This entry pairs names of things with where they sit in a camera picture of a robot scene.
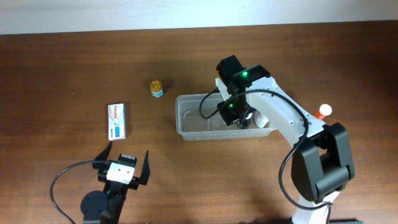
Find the white dropper bottle clear cap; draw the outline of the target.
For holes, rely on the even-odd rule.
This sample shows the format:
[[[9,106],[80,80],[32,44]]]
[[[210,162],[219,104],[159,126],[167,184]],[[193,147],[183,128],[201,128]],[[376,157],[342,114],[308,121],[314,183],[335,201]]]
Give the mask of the white dropper bottle clear cap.
[[[269,122],[269,119],[258,110],[255,112],[254,118],[258,128],[264,128]]]

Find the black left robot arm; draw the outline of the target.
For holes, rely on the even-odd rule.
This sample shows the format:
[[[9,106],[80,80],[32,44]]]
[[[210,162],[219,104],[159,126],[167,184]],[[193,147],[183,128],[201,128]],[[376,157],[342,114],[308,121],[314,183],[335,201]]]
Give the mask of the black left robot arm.
[[[149,153],[145,154],[140,176],[135,177],[137,158],[120,154],[116,161],[109,160],[112,145],[110,142],[93,161],[93,168],[98,171],[98,180],[104,183],[104,188],[83,197],[80,204],[83,223],[119,223],[127,192],[148,183]]]

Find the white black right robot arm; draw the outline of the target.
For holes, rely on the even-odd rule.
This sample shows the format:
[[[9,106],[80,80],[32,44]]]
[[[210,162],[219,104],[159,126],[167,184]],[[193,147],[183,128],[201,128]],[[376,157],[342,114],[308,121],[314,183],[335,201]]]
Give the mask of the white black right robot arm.
[[[300,200],[292,223],[329,223],[333,201],[354,178],[354,164],[348,132],[340,123],[327,125],[299,106],[277,85],[261,65],[243,67],[234,56],[221,60],[216,86],[224,101],[217,106],[230,126],[241,123],[251,112],[264,115],[285,137],[291,150],[281,163],[278,181],[292,163],[291,177]]]

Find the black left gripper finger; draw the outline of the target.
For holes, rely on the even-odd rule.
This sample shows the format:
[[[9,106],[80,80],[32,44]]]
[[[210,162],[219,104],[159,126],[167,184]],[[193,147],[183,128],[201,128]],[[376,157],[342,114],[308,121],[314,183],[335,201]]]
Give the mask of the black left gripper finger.
[[[110,141],[109,144],[105,147],[105,149],[94,158],[94,161],[107,161],[112,145],[113,142]]]
[[[139,183],[141,185],[147,185],[149,177],[150,177],[149,151],[146,151],[144,163],[142,165],[141,175],[139,178]]]

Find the orange tablet tube white cap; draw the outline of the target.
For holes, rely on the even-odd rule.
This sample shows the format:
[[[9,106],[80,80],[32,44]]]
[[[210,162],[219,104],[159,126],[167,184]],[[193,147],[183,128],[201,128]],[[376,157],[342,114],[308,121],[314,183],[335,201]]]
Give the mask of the orange tablet tube white cap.
[[[316,117],[319,120],[323,120],[327,116],[331,115],[332,112],[333,109],[329,104],[322,104],[320,105],[318,111],[314,114],[314,117]]]

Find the dark bottle white cap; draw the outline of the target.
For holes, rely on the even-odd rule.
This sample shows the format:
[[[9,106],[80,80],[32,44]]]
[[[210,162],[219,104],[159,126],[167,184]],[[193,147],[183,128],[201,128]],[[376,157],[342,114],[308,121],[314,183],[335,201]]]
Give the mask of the dark bottle white cap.
[[[238,121],[238,127],[240,129],[248,129],[251,125],[251,116],[252,113],[242,115],[242,117]]]

